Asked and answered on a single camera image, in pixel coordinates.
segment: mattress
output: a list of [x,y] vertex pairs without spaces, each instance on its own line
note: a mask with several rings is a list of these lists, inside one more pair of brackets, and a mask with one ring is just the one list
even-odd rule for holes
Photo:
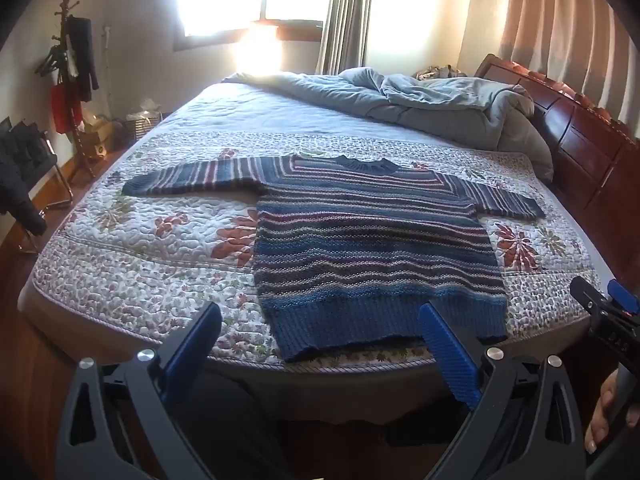
[[546,218],[481,217],[508,295],[508,352],[543,358],[585,331],[574,276],[610,271],[522,154],[465,150],[427,134],[217,84],[134,145],[51,237],[18,307],[75,359],[129,359],[209,304],[223,314],[208,367],[244,381],[279,418],[386,422],[445,391],[419,341],[338,349],[285,364],[251,273],[255,197],[121,195],[129,178],[181,162],[247,155],[386,157],[535,198]]

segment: gray curtain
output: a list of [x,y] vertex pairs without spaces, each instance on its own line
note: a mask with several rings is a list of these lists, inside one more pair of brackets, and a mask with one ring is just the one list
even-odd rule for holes
[[330,0],[316,73],[338,74],[362,66],[371,0]]
[[499,55],[586,95],[640,133],[640,64],[606,0],[509,0]]

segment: carved headboard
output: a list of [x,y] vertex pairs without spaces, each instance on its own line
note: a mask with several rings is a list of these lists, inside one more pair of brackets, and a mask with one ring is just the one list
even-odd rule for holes
[[493,54],[476,77],[529,91],[530,121],[554,158],[550,188],[615,277],[640,292],[640,146],[628,128],[563,83]]

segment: striped sweater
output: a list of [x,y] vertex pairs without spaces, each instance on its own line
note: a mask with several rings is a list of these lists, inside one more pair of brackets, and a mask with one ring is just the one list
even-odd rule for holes
[[481,338],[505,338],[506,294],[478,213],[533,219],[535,200],[382,159],[260,156],[129,180],[134,196],[251,188],[254,276],[284,360],[417,337],[427,301]]

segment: chair leg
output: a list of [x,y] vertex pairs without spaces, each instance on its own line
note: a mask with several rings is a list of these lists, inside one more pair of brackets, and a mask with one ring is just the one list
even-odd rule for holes
[[26,238],[28,245],[30,245],[31,247],[24,247],[22,244],[20,244],[18,245],[18,250],[23,254],[40,254],[40,250],[38,248],[38,245],[36,244],[35,237],[29,231],[27,231],[27,229],[22,227],[22,225],[20,225],[20,229],[22,229],[22,231],[24,232],[24,238]]
[[46,206],[44,206],[41,213],[44,213],[49,209],[58,209],[58,208],[68,207],[73,203],[74,194],[71,191],[71,187],[69,186],[69,183],[66,181],[65,176],[62,174],[62,170],[60,170],[60,166],[57,164],[56,164],[56,171],[58,172],[58,177],[60,178],[60,182],[62,183],[62,186],[65,188],[69,198],[67,198],[66,200],[60,200],[59,202],[52,202],[50,204],[47,204]]

